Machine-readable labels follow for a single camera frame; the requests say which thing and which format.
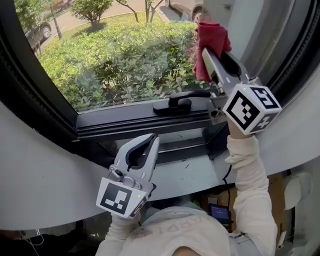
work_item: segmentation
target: tree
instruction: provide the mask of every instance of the tree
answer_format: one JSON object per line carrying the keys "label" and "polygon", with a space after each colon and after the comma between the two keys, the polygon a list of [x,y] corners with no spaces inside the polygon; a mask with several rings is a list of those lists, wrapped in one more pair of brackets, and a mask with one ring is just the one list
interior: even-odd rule
{"label": "tree", "polygon": [[[40,13],[43,11],[43,4],[41,0],[15,0],[15,11],[20,21],[21,26],[24,29],[30,30],[32,37],[35,37],[34,28],[36,28],[40,21]],[[37,48],[40,49],[40,42],[35,44],[35,52]]]}
{"label": "tree", "polygon": [[71,5],[71,14],[78,19],[86,20],[94,27],[101,15],[111,7],[113,0],[77,0]]}
{"label": "tree", "polygon": [[47,0],[45,5],[48,6],[50,12],[51,12],[51,16],[55,25],[55,29],[56,29],[56,33],[58,34],[59,40],[62,39],[62,33],[61,30],[59,28],[58,22],[57,22],[57,18],[53,9],[53,4],[55,4],[57,2],[57,0]]}
{"label": "tree", "polygon": [[[115,0],[115,1],[120,5],[123,5],[129,8],[133,12],[136,22],[139,22],[138,15],[136,11],[131,6],[128,5],[128,0]],[[152,4],[154,3],[154,0],[144,0],[146,23],[151,23],[153,21],[156,9],[163,1],[164,0],[160,0],[155,6],[153,6]]]}
{"label": "tree", "polygon": [[154,15],[156,13],[156,9],[158,6],[163,2],[164,0],[160,0],[155,6],[152,6],[154,0],[144,0],[145,4],[145,20],[146,23],[151,23],[154,19]]}
{"label": "tree", "polygon": [[117,3],[119,3],[120,5],[122,5],[122,6],[125,6],[125,7],[129,8],[129,9],[133,12],[133,14],[134,14],[135,21],[136,21],[137,23],[139,23],[138,15],[137,15],[136,11],[135,11],[131,6],[128,5],[128,0],[115,0],[115,1],[116,1]]}

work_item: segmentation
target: red cloth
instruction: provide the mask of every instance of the red cloth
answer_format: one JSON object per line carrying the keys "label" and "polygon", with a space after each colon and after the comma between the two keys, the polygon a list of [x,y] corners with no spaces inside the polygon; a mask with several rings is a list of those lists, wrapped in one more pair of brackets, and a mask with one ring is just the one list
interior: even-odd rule
{"label": "red cloth", "polygon": [[205,63],[202,59],[204,47],[210,47],[220,59],[222,51],[230,52],[231,46],[228,39],[228,31],[219,23],[199,23],[196,29],[198,33],[198,46],[194,71],[200,81],[211,82]]}

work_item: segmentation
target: hedge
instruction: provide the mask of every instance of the hedge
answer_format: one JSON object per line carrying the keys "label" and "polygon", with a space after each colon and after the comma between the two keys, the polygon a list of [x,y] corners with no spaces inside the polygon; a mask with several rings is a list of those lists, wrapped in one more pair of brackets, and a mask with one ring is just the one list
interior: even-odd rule
{"label": "hedge", "polygon": [[195,24],[118,23],[45,48],[39,61],[77,110],[208,88],[193,73]]}

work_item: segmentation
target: window handle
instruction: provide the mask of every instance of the window handle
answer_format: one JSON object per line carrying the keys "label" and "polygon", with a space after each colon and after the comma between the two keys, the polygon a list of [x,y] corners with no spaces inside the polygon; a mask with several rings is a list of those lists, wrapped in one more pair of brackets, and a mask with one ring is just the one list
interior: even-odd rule
{"label": "window handle", "polygon": [[160,115],[186,114],[191,110],[189,98],[210,98],[211,92],[205,90],[190,90],[173,92],[169,100],[162,100],[153,104],[153,112]]}

